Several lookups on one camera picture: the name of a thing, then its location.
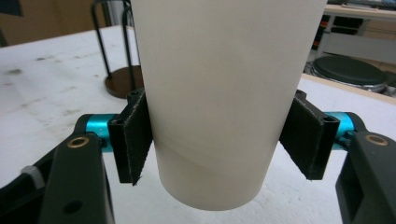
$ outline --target white table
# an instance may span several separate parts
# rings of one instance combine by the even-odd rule
[[[331,33],[334,19],[337,16],[375,21],[396,22],[396,11],[363,10],[327,5],[324,15],[329,15],[326,29],[320,39],[316,58],[323,52],[358,57],[384,63],[396,64],[396,41],[370,38],[359,35],[342,35]]]
[[[120,27],[103,35],[111,70],[126,66]],[[63,141],[82,114],[121,112],[126,102],[106,93],[105,77],[94,32],[0,49],[0,187]],[[320,109],[355,112],[370,131],[396,139],[394,99],[308,76],[299,89]],[[324,180],[307,181],[278,145],[259,195],[225,212],[173,199],[158,177],[154,148],[133,188],[118,182],[113,155],[104,159],[117,223],[334,224],[342,222],[334,184],[345,155],[333,151]]]

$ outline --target black plastic bracket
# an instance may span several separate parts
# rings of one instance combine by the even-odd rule
[[[340,121],[297,90],[279,141],[307,179],[322,179]]]
[[[121,183],[137,184],[152,142],[145,90],[132,91],[128,105],[108,124]]]

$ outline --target white paper tube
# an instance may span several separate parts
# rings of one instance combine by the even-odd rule
[[[262,187],[325,0],[134,0],[160,178],[226,210]]]

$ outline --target black metal stand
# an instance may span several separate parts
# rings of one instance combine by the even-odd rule
[[[126,52],[126,58],[128,62],[128,67],[124,67],[110,72],[110,68],[108,65],[108,60],[106,56],[105,46],[103,43],[103,38],[101,36],[101,32],[99,30],[99,22],[96,16],[96,8],[98,5],[102,5],[107,2],[121,1],[124,5],[124,11],[122,13],[122,32],[124,38],[124,46]],[[106,90],[112,96],[125,99],[128,92],[136,90],[138,88],[144,87],[143,77],[142,77],[142,69],[140,65],[132,65],[132,57],[131,52],[129,50],[129,40],[128,40],[128,15],[132,16],[131,4],[128,0],[96,0],[92,4],[92,20],[96,30],[96,34],[98,36],[99,46],[102,52],[103,60],[105,62],[107,77],[105,79]]]

